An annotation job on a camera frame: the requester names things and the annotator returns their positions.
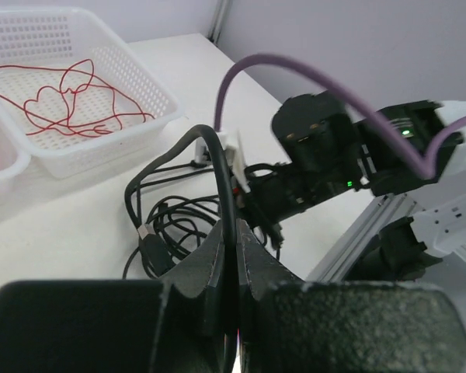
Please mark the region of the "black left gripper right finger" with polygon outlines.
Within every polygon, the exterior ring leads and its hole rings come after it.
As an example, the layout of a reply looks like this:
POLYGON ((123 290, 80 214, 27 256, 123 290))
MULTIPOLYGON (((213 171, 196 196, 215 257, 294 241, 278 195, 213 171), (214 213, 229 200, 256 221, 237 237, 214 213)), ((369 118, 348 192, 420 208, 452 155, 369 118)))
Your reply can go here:
POLYGON ((237 223, 243 372, 466 372, 466 329, 438 288, 306 282, 237 223))

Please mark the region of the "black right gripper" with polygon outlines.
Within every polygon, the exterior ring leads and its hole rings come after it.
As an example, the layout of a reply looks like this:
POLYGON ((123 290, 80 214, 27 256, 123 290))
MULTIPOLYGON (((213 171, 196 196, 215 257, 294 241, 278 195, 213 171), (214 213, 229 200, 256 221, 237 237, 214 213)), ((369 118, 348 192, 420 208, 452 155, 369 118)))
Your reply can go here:
POLYGON ((236 173, 240 216, 268 232, 281 221, 316 205, 318 173, 293 163, 258 163, 236 173))

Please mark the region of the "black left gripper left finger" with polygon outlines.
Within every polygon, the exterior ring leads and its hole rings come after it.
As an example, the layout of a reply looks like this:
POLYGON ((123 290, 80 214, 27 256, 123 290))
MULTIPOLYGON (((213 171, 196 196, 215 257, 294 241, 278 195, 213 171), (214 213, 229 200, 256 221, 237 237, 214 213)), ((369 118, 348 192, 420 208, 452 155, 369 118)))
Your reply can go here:
POLYGON ((221 225, 158 280, 0 288, 0 372, 229 372, 221 225))

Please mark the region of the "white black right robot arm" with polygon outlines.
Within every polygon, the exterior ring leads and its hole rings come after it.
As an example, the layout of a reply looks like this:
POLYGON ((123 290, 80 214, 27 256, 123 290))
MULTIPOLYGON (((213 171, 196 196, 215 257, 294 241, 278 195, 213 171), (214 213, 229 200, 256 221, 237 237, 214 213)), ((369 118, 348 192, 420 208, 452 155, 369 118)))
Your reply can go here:
MULTIPOLYGON (((271 130, 287 163, 247 166, 238 177, 238 212, 274 248, 280 223, 349 190, 400 197, 466 173, 466 102, 429 100, 386 107, 352 122, 328 92, 285 101, 271 130)), ((344 277, 416 279, 466 244, 466 191, 376 225, 344 277)))

